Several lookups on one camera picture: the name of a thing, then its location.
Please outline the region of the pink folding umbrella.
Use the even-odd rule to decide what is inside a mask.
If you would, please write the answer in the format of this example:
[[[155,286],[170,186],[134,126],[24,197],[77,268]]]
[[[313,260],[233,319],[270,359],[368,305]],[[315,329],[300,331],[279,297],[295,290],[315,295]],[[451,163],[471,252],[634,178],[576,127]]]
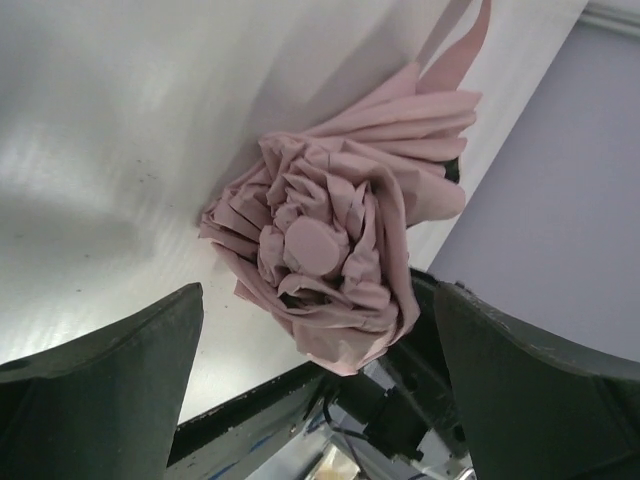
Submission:
[[[257,163],[202,214],[200,234],[236,275],[236,294],[338,375],[382,356],[418,319],[408,229],[465,207],[457,167],[480,94],[460,84],[492,5],[442,49],[466,9],[450,3],[413,62],[333,118],[264,135]]]

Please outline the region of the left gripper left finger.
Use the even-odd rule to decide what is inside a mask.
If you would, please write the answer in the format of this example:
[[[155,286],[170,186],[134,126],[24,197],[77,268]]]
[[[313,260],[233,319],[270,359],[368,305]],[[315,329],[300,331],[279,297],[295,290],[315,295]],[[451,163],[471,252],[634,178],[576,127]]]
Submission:
[[[203,325],[188,284],[1,366],[4,479],[161,479]]]

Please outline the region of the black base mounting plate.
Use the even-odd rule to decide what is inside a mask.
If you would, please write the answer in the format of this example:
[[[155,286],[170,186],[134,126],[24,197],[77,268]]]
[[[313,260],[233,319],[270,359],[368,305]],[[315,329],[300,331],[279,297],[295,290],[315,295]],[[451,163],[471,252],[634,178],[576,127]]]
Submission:
[[[179,424],[167,466],[173,466],[232,427],[239,426],[312,381],[322,380],[324,376],[324,369],[306,362]]]

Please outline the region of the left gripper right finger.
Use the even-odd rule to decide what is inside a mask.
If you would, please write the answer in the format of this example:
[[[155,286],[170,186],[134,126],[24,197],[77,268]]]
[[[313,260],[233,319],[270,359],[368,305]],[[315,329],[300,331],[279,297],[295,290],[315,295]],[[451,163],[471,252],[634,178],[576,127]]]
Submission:
[[[639,365],[514,318],[454,284],[435,319],[480,479],[636,479]]]

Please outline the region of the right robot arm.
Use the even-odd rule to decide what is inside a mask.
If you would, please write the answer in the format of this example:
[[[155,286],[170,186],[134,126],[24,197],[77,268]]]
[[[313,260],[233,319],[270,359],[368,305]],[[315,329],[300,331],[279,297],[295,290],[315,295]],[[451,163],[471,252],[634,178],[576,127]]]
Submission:
[[[439,436],[451,458],[461,459],[468,447],[435,320],[438,281],[416,269],[411,281],[420,316],[379,358],[393,386],[384,388],[359,372],[339,380],[334,401],[364,425],[359,437],[389,459],[423,460],[419,444],[429,432]]]

